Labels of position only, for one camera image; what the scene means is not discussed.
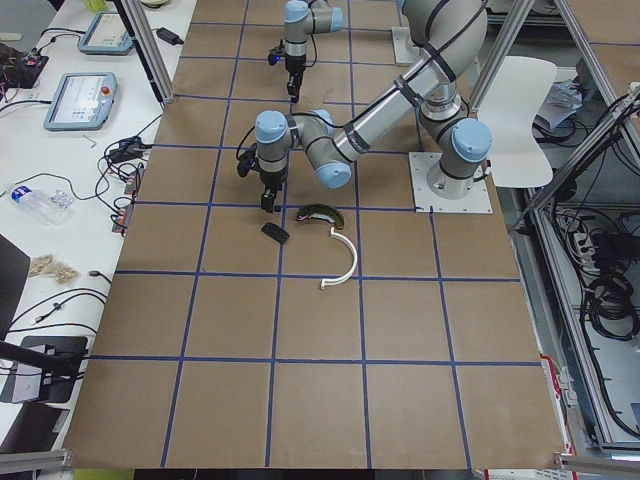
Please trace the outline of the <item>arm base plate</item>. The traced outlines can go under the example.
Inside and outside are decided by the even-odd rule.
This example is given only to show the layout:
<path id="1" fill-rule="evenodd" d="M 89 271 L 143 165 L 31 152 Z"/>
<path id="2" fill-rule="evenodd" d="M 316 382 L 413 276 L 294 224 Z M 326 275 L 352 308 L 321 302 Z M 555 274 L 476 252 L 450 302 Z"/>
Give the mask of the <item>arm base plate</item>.
<path id="1" fill-rule="evenodd" d="M 420 48 L 413 42 L 408 27 L 391 29 L 396 65 L 411 65 L 420 57 Z"/>
<path id="2" fill-rule="evenodd" d="M 486 181 L 478 166 L 471 177 L 457 180 L 441 170 L 441 153 L 410 152 L 414 210 L 418 213 L 491 214 Z"/>

